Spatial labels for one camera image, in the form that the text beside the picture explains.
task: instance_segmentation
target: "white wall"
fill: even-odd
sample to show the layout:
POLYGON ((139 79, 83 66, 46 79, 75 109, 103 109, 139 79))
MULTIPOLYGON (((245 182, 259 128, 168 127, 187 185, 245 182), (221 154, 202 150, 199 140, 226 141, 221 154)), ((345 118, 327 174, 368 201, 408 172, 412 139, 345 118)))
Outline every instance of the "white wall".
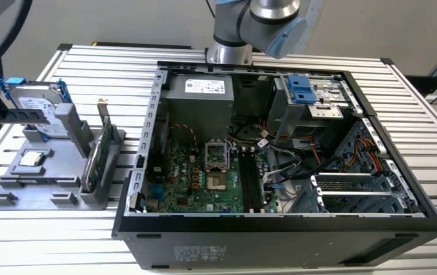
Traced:
POLYGON ((437 62, 437 0, 327 0, 307 54, 389 57, 406 74, 437 62))
MULTIPOLYGON (((0 16, 1 37, 17 6, 0 16)), ((213 27, 205 0, 35 0, 3 59, 4 72, 36 78, 60 43, 110 41, 205 48, 213 43, 213 27)))

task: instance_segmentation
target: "slotted aluminum surface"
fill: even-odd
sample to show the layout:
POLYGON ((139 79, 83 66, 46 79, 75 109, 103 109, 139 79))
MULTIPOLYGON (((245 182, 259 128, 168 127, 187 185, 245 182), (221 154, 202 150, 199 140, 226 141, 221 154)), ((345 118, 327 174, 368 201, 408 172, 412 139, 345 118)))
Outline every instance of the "slotted aluminum surface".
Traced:
MULTIPOLYGON (((135 162, 140 126, 158 60, 203 62, 201 50, 74 46, 56 52, 39 80, 60 77, 70 85, 82 119, 100 127, 98 99, 108 99, 112 122, 127 132, 104 211, 0 211, 0 273, 74 274, 76 272, 150 274, 140 270, 123 242, 111 240, 122 180, 135 162)), ((437 206, 437 114, 421 104, 394 66, 378 59, 262 54, 255 65, 349 70, 378 112, 400 151, 437 206)), ((0 175, 24 138, 20 125, 0 133, 0 175)), ((357 274, 437 274, 437 239, 376 268, 342 268, 357 274)), ((207 274, 331 274, 340 269, 201 270, 207 274)))

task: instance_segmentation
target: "open computer tower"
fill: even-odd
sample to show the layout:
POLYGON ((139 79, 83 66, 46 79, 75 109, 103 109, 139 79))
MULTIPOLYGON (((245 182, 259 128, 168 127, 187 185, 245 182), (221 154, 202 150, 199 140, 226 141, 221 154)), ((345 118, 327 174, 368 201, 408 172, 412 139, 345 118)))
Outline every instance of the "open computer tower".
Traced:
POLYGON ((159 62, 114 227, 143 269, 378 265, 436 237, 349 72, 159 62))

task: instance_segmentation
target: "ram slot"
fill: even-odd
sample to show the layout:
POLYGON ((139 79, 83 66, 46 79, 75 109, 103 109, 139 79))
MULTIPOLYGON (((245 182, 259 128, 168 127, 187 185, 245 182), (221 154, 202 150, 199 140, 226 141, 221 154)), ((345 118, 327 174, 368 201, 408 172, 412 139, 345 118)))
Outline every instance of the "ram slot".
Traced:
POLYGON ((257 172, 257 163, 253 152, 242 152, 239 154, 241 182, 243 194, 243 211, 261 212, 261 189, 259 175, 257 172))

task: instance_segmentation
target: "power supply label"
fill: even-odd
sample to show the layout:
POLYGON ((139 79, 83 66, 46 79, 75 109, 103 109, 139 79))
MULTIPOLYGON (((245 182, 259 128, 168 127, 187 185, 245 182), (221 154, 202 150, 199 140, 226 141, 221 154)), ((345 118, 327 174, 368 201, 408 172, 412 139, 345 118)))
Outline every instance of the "power supply label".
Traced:
POLYGON ((189 79, 186 80, 186 93, 225 94, 223 80, 189 79))
POLYGON ((43 111, 48 123, 36 124, 36 129, 52 138, 67 137, 66 127, 60 119, 55 117, 55 106, 50 100, 36 97, 20 97, 19 102, 25 109, 38 109, 43 111))
POLYGON ((175 260, 178 262, 222 261, 225 252, 227 252, 226 245, 174 246, 175 260))

